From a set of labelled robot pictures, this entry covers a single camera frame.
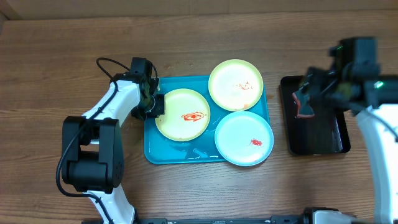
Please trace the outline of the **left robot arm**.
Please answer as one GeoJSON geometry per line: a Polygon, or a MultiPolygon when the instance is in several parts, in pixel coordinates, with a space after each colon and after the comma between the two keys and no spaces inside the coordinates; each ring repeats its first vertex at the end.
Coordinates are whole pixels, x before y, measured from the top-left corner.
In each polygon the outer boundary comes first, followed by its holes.
{"type": "Polygon", "coordinates": [[[157,70],[146,58],[132,58],[125,72],[109,79],[108,91],[92,109],[64,120],[55,182],[67,197],[89,198],[101,223],[138,223],[121,185],[121,126],[128,116],[145,121],[163,115],[165,96],[159,93],[157,70]]]}

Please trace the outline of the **orange and dark green sponge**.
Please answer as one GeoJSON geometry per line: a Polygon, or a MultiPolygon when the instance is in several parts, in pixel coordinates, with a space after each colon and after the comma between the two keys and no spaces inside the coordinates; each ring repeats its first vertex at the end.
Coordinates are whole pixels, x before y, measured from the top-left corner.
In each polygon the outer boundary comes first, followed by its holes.
{"type": "Polygon", "coordinates": [[[297,105],[297,118],[307,119],[315,116],[315,112],[309,104],[310,97],[308,94],[298,90],[292,93],[292,97],[297,105]]]}

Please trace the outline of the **black rectangular tray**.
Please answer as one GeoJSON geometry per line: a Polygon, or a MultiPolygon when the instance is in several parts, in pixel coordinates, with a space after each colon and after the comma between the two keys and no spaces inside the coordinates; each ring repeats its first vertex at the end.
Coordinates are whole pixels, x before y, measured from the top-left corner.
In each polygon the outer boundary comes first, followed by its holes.
{"type": "Polygon", "coordinates": [[[332,113],[314,106],[314,117],[297,117],[297,104],[292,93],[298,90],[301,79],[301,76],[286,76],[280,81],[288,150],[296,156],[349,152],[351,143],[343,113],[332,113]]]}

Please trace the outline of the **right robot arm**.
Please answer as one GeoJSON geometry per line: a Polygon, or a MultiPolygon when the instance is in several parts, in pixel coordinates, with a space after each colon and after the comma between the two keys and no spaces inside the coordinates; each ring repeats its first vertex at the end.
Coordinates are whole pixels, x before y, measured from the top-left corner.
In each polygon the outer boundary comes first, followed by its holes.
{"type": "Polygon", "coordinates": [[[292,97],[299,118],[314,106],[350,110],[363,135],[373,176],[375,223],[397,223],[397,75],[381,74],[374,37],[341,39],[328,70],[310,67],[292,97]]]}

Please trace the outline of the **light blue plate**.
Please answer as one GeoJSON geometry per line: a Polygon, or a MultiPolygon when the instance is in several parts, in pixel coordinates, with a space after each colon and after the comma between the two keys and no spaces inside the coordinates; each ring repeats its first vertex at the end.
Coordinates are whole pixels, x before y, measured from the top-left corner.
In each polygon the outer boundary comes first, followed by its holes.
{"type": "Polygon", "coordinates": [[[249,111],[225,116],[215,130],[215,145],[228,162],[243,167],[264,162],[274,147],[270,124],[249,111]]]}

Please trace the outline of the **teal plastic tray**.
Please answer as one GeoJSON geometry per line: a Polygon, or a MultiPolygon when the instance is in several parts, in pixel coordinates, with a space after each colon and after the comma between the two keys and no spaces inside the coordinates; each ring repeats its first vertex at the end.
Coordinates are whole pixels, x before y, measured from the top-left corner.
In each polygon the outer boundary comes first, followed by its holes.
{"type": "MultiPolygon", "coordinates": [[[[155,118],[144,122],[144,154],[153,164],[178,164],[226,161],[215,145],[215,130],[219,122],[232,111],[219,107],[208,90],[208,76],[169,77],[160,79],[160,93],[187,88],[199,92],[210,106],[210,123],[199,137],[190,141],[174,141],[163,136],[155,124],[155,118]]],[[[269,123],[266,95],[246,110],[263,117],[269,123]]]]}

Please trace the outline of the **yellow-green plate with ketchup swirl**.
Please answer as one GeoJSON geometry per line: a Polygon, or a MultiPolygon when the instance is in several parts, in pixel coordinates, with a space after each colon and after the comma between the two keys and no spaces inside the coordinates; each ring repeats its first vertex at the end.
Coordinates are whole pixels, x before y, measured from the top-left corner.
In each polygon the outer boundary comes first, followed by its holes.
{"type": "Polygon", "coordinates": [[[168,139],[190,141],[204,133],[210,115],[210,106],[199,92],[180,88],[165,94],[165,112],[155,124],[168,139]]]}

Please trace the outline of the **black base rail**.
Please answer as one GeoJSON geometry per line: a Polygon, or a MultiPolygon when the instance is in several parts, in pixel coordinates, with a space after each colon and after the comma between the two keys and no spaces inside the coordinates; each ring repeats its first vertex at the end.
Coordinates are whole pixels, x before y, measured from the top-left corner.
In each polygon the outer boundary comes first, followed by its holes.
{"type": "Polygon", "coordinates": [[[270,218],[234,218],[234,219],[185,219],[167,220],[166,218],[136,218],[132,224],[311,224],[305,215],[273,215],[270,218]]]}

